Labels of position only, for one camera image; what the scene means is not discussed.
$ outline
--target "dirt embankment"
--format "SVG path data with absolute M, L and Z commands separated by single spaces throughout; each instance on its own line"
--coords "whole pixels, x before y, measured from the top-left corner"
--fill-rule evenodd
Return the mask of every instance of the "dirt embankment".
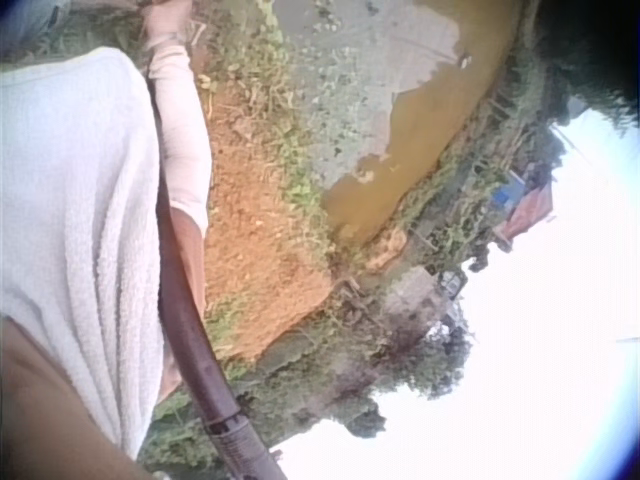
M 266 126 L 249 116 L 246 105 L 243 92 L 230 82 L 205 112 L 215 164 L 205 246 L 205 321 L 224 321 L 220 308 L 234 304 L 233 332 L 228 343 L 217 345 L 218 353 L 254 360 L 314 311 L 332 282 L 326 266 L 301 241 L 304 219 L 283 200 L 285 181 Z

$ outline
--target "gray ground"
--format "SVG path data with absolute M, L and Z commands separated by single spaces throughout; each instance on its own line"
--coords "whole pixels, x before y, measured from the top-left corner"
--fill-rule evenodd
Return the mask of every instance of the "gray ground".
M 298 49 L 320 184 L 348 173 L 366 182 L 357 163 L 385 154 L 397 96 L 457 62 L 457 26 L 413 0 L 275 0 L 274 10 Z

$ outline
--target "hand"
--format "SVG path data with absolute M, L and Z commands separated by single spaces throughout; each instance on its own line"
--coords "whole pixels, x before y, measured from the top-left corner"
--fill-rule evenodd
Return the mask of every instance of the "hand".
M 192 0 L 154 0 L 142 9 L 147 40 L 177 34 L 185 37 L 191 18 Z

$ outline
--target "dark hose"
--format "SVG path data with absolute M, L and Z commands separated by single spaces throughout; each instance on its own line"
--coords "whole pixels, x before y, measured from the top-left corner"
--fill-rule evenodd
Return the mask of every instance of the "dark hose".
M 160 235 L 160 320 L 205 430 L 234 479 L 286 480 L 240 409 L 207 338 L 182 264 L 162 168 L 156 214 Z

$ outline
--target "blue object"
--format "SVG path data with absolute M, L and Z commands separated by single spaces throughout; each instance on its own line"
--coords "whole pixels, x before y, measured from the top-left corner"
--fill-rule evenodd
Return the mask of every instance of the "blue object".
M 524 196 L 524 181 L 515 173 L 509 172 L 509 181 L 498 187 L 492 194 L 495 204 L 507 212 L 513 210 Z

